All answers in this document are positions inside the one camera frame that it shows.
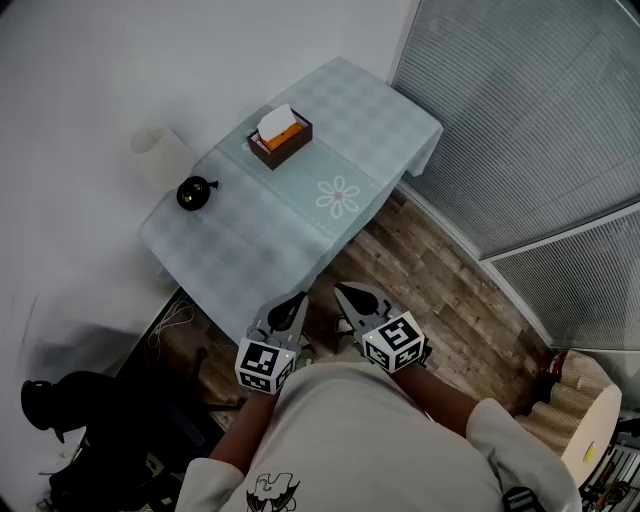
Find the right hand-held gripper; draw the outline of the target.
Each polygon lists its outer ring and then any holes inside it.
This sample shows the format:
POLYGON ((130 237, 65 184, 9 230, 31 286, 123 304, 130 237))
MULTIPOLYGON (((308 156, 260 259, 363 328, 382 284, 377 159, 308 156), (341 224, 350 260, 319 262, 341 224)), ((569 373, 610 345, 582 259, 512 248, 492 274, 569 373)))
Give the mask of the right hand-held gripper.
MULTIPOLYGON (((380 289, 363 283, 337 283, 334 295, 341 312, 354 325, 364 324, 360 313, 388 313, 392 308, 380 289)), ((357 330, 355 338, 363 355, 389 374, 417 362, 425 345, 425 335, 409 311, 379 317, 357 330)))

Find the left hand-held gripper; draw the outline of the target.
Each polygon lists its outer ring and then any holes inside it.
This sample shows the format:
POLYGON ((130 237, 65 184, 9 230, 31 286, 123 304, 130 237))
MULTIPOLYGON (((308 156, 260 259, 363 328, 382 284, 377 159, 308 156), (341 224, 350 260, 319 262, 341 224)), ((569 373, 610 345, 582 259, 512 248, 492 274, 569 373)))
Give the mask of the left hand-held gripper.
POLYGON ((301 351, 308 305, 306 292, 292 292, 260 307, 239 344, 235 373, 241 386, 271 395, 282 388, 301 351))

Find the dark brown tissue box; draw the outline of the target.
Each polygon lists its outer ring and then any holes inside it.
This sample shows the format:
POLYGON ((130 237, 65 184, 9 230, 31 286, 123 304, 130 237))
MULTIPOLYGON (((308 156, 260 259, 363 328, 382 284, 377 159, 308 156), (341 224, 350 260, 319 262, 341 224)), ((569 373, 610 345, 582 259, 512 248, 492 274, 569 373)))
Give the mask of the dark brown tissue box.
POLYGON ((292 111, 297 123, 303 127, 303 130, 274 152, 269 152, 262 144, 257 128, 250 131, 246 137, 250 151, 271 170, 275 170, 313 139, 312 123, 297 111, 293 109, 292 111))

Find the person's left forearm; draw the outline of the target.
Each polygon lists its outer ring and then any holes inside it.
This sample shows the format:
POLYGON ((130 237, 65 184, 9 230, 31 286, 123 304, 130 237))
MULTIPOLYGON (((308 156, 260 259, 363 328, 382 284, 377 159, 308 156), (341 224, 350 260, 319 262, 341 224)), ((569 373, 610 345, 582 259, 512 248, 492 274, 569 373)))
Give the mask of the person's left forearm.
POLYGON ((279 393, 252 392, 209 458, 230 464, 246 475, 269 427, 278 399, 279 393))

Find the person's right forearm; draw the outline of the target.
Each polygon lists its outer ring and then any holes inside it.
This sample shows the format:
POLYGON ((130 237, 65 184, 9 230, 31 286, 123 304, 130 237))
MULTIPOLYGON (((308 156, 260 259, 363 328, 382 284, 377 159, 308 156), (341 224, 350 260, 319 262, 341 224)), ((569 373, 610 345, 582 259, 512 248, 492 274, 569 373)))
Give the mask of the person's right forearm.
POLYGON ((450 386, 419 364, 410 364, 391 379, 433 420, 465 437, 478 401, 450 386))

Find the person's white shoe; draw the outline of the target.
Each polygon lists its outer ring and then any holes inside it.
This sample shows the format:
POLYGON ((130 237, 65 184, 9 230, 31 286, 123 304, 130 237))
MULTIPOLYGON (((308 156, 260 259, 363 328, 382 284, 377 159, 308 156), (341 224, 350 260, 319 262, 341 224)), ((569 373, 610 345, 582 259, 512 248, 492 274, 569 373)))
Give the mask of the person's white shoe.
POLYGON ((341 353, 355 343, 354 328, 344 316, 336 320, 335 333, 338 340, 337 352, 341 353))

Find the checked pale green tablecloth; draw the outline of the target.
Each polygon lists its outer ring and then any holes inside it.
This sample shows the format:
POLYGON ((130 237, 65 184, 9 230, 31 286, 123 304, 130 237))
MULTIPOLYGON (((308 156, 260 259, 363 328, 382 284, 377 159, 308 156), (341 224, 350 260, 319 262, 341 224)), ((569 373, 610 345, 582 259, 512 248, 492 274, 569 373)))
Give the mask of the checked pale green tablecloth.
POLYGON ((420 175, 442 133, 425 110, 376 76, 335 58, 267 104, 288 105, 312 139, 275 169, 249 147, 259 115, 195 167, 218 183, 193 212, 167 195, 141 235, 160 263, 231 339, 258 309, 309 288, 372 219, 404 174, 420 175))

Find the person's cream printed shirt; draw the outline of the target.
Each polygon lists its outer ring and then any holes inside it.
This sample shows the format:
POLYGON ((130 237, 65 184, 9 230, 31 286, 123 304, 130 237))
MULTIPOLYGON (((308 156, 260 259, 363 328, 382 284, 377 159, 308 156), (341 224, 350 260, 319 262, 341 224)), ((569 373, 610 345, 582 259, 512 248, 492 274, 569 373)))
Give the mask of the person's cream printed shirt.
POLYGON ((582 511, 565 464, 493 399, 462 437, 366 362, 312 364, 278 393, 247 474, 193 460, 175 512, 505 512, 514 487, 582 511))

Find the white shade black table lamp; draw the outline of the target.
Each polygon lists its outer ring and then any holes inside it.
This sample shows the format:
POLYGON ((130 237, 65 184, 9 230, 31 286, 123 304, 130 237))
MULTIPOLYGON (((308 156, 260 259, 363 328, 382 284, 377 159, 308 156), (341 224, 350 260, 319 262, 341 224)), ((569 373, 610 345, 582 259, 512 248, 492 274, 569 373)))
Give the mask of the white shade black table lamp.
POLYGON ((178 205, 186 211, 201 209, 219 182, 193 175, 195 154, 169 128, 142 128, 131 140, 140 171, 157 190, 176 193, 178 205))

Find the black equipment pile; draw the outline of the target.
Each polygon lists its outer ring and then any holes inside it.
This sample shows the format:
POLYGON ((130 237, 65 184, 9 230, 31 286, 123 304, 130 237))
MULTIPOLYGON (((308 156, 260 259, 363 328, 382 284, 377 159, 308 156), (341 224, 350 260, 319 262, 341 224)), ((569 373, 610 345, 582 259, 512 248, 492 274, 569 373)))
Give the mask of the black equipment pile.
POLYGON ((174 512, 180 475, 223 435, 187 393, 155 379, 79 371, 26 381, 20 399, 27 420, 60 441, 85 431, 73 461, 49 478, 57 512, 174 512))

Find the grey window blind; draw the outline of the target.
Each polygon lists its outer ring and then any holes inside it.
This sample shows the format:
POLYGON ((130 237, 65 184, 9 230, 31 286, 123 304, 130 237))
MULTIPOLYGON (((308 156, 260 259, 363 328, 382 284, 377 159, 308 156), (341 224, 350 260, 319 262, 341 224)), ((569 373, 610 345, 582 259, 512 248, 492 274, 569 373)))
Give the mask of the grey window blind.
POLYGON ((640 211, 493 265, 557 345, 640 350, 640 211))
POLYGON ((640 195, 631 0, 421 0, 394 85, 443 126, 413 187, 483 255, 640 195))

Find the beige woven stool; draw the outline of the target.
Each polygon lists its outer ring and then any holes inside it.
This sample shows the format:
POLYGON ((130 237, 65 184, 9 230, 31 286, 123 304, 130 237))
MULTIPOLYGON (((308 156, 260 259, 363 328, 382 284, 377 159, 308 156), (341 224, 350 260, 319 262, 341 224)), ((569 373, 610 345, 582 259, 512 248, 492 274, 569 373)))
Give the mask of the beige woven stool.
POLYGON ((577 351, 564 354, 560 380, 547 402, 538 401, 516 420, 566 465, 577 486, 585 483, 605 454, 622 401, 620 388, 601 365, 577 351))

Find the metal rack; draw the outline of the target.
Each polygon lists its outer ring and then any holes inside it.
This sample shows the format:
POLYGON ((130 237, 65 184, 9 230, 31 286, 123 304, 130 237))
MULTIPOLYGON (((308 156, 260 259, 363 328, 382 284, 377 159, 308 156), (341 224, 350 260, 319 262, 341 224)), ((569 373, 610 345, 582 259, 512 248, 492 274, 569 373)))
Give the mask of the metal rack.
POLYGON ((640 512, 640 416, 616 424, 580 494, 583 512, 640 512))

